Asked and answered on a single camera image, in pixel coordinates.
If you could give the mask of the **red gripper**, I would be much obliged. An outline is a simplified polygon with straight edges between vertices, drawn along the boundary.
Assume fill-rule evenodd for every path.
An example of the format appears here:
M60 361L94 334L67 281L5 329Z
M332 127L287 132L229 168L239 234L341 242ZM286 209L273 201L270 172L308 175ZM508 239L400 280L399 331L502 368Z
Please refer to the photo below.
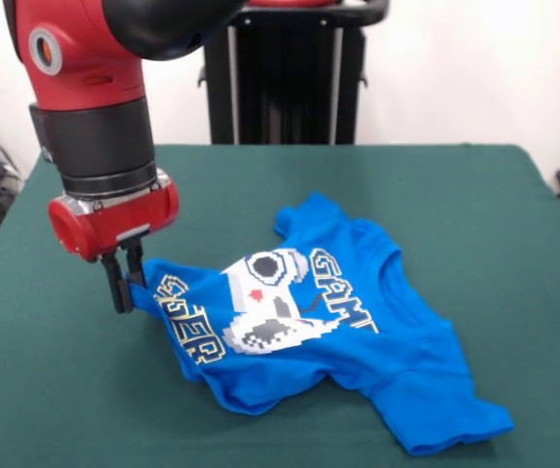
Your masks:
M141 241L128 241L162 230L179 213L180 198L175 183L162 170L148 188L115 198L86 201L63 194L49 203L48 215L64 248L87 261L100 256L113 305L118 314L133 311L128 281L147 287ZM113 253L124 244L128 281Z

